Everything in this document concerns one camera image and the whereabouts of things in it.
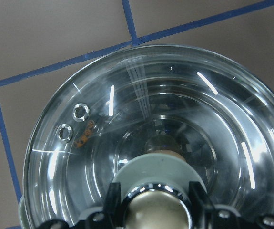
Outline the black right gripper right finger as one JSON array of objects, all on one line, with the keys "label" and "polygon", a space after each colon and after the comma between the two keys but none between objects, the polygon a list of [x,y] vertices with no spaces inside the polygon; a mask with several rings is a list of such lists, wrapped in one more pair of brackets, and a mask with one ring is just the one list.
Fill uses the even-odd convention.
[{"label": "black right gripper right finger", "polygon": [[245,220],[235,209],[212,203],[200,182],[189,183],[192,229],[274,229],[274,215],[259,215],[254,221]]}]

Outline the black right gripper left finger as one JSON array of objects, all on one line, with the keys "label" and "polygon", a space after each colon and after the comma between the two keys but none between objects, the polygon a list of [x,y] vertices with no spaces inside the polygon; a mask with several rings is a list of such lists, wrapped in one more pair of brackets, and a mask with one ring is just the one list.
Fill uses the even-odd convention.
[{"label": "black right gripper left finger", "polygon": [[40,224],[37,229],[115,229],[117,211],[121,204],[121,185],[110,183],[107,196],[101,210],[90,210],[85,219],[75,225],[61,219],[50,219]]}]

